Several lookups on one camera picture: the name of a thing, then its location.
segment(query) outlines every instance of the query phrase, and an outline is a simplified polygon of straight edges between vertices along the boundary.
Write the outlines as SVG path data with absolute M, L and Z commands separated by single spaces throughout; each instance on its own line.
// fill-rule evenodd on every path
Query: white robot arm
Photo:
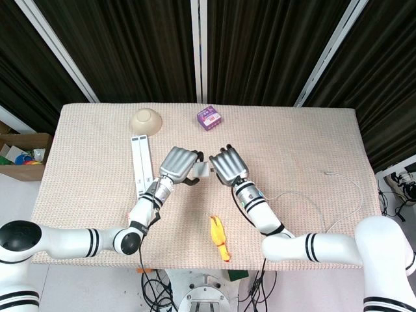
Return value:
M 248 180 L 248 168 L 237 151 L 227 145 L 220 152 L 209 159 L 221 183 L 231 187 L 233 197 L 235 194 L 246 210 L 250 223 L 266 236 L 262 251 L 268 260 L 362 266 L 364 311 L 416 312 L 416 297 L 407 279 L 416 269 L 415 253 L 396 222 L 384 216 L 366 218 L 357 225 L 354 238 L 336 233 L 294 237 Z
M 13 221 L 0 227 L 0 311 L 38 311 L 39 295 L 27 283 L 30 258 L 37 252 L 45 251 L 54 259 L 95 257 L 103 249 L 125 255 L 135 253 L 149 227 L 160 219 L 159 209 L 173 185 L 194 185 L 199 181 L 187 178 L 198 160 L 203 161 L 202 152 L 172 148 L 160 167 L 160 177 L 130 212 L 127 229 L 55 229 L 29 221 Z

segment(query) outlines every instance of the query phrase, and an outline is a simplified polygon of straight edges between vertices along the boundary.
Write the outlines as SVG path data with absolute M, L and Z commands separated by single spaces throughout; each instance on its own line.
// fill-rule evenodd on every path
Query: purple box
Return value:
M 209 105 L 197 113 L 196 119 L 198 119 L 201 126 L 208 131 L 221 122 L 221 115 L 215 110 L 214 107 Z

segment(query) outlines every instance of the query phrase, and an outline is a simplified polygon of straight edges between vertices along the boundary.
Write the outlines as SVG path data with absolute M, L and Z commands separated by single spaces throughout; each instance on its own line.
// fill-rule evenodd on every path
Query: table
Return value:
M 60 228 L 127 226 L 136 202 L 131 156 L 130 117 L 140 108 L 159 112 L 162 129 L 149 138 L 153 173 L 173 146 L 201 150 L 208 159 L 230 143 L 250 169 L 250 178 L 267 197 L 286 190 L 301 192 L 324 215 L 328 227 L 357 208 L 333 231 L 353 235 L 366 216 L 380 214 L 376 180 L 365 154 L 352 109 L 213 105 L 223 122 L 205 131 L 195 103 L 74 103 L 62 109 L 32 221 Z M 285 194 L 270 206 L 295 235 L 320 231 L 314 205 Z M 211 241 L 209 216 L 218 215 L 227 235 L 231 261 L 221 261 Z M 259 270 L 263 237 L 234 206 L 230 189 L 214 174 L 196 186 L 177 185 L 161 210 L 162 219 L 142 247 L 151 268 Z M 126 257 L 104 251 L 94 258 L 53 260 L 45 253 L 35 263 L 137 267 L 138 254 Z M 346 265 L 287 261 L 267 263 L 267 270 L 344 268 Z

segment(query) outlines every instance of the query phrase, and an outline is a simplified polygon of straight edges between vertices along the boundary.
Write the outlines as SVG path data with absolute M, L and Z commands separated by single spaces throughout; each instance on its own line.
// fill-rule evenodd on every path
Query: yellow rubber chicken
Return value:
M 221 220 L 217 216 L 211 217 L 211 237 L 220 250 L 222 260 L 228 262 L 230 255 L 226 246 L 226 234 L 224 233 Z

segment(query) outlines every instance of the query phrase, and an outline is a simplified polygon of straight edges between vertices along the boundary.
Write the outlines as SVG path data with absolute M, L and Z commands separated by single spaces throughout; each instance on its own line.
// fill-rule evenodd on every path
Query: curtain fold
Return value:
M 35 2 L 100 101 L 196 101 L 189 1 Z
M 293 106 L 349 1 L 208 1 L 208 100 Z
M 53 134 L 63 104 L 86 101 L 13 0 L 0 1 L 0 106 Z
M 307 99 L 356 110 L 374 171 L 416 154 L 416 1 L 371 1 Z

